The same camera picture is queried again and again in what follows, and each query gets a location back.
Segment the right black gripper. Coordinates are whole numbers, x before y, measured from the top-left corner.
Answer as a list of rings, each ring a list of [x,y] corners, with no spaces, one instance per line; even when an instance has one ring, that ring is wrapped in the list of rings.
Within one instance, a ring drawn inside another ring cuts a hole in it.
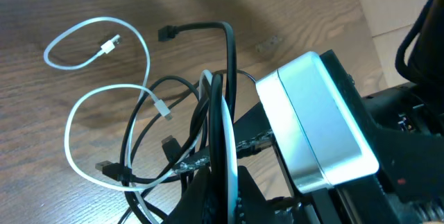
[[[196,179],[174,223],[443,221],[443,93],[406,83],[361,97],[335,56],[306,53],[257,81],[259,102]]]

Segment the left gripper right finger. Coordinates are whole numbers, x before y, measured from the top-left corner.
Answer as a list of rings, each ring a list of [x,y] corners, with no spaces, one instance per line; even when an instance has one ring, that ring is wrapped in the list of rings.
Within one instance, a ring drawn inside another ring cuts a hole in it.
[[[275,214],[245,166],[238,167],[237,222],[272,224]]]

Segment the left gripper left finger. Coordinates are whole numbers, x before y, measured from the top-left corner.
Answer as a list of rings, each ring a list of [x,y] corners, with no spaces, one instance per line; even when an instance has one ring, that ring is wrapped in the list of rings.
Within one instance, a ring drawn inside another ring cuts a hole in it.
[[[166,224],[211,223],[214,209],[209,200],[210,169],[204,167],[181,197],[179,203],[166,218]]]

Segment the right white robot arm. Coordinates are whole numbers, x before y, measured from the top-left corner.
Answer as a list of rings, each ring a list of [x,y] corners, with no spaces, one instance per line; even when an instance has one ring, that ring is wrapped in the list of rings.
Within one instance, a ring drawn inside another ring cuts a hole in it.
[[[259,102],[175,166],[195,180],[168,223],[443,221],[443,0],[399,46],[405,83],[362,97],[335,53],[308,52],[256,84]]]

